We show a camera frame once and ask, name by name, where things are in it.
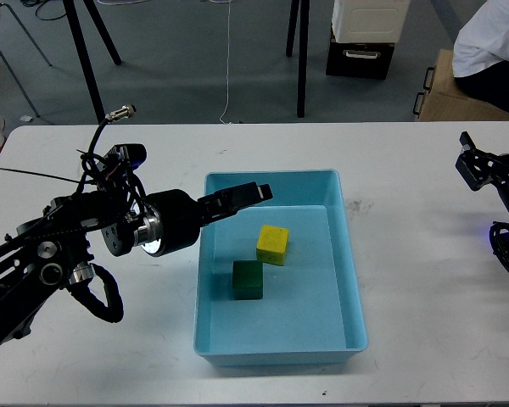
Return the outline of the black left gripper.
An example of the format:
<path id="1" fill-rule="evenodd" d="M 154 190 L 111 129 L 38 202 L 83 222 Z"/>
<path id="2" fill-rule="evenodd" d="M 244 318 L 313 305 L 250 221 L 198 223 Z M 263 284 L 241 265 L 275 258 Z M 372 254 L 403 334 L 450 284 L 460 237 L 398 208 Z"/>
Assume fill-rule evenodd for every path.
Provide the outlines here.
<path id="1" fill-rule="evenodd" d="M 146 205 L 156 218 L 156 239 L 146 243 L 146 253 L 159 257 L 195 244 L 203 226 L 216 217 L 235 215 L 273 198 L 269 184 L 249 182 L 221 189 L 206 197 L 194 200 L 186 192 L 172 189 L 146 197 Z"/>

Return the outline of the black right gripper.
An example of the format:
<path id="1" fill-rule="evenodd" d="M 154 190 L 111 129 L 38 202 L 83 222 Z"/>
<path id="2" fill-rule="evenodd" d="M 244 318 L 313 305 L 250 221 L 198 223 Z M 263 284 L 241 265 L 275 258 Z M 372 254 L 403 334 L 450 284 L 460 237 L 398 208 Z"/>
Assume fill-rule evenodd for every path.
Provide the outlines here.
<path id="1" fill-rule="evenodd" d="M 493 185 L 509 213 L 509 153 L 495 155 L 477 149 L 471 136 L 463 131 L 459 137 L 462 152 L 456 169 L 472 191 Z"/>

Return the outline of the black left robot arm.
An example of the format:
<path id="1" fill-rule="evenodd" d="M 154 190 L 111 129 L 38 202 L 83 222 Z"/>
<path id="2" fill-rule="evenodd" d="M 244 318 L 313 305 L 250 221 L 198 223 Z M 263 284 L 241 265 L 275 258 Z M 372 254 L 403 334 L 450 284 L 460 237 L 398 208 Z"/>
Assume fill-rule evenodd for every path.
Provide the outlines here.
<path id="1" fill-rule="evenodd" d="M 76 190 L 58 197 L 42 215 L 0 245 L 0 346 L 31 331 L 44 303 L 66 290 L 91 314 L 117 323 L 124 315 L 120 290 L 93 261 L 87 234 L 100 231 L 116 257 L 135 247 L 159 257 L 194 245 L 204 226 L 270 200 L 271 188 L 249 182 L 199 199 L 172 189 L 146 193 L 136 169 L 147 157 L 139 143 L 94 148 L 81 154 Z"/>

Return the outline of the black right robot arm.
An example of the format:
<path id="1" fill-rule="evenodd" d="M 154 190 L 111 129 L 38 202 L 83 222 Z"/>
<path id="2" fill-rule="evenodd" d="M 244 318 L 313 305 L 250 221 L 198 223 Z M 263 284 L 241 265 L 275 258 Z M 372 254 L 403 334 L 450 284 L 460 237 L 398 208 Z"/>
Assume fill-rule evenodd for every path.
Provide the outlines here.
<path id="1" fill-rule="evenodd" d="M 509 213 L 509 153 L 496 155 L 476 147 L 468 132 L 459 138 L 461 153 L 456 169 L 473 191 L 486 185 L 496 188 Z M 489 229 L 489 243 L 493 254 L 509 273 L 509 223 L 495 221 Z"/>

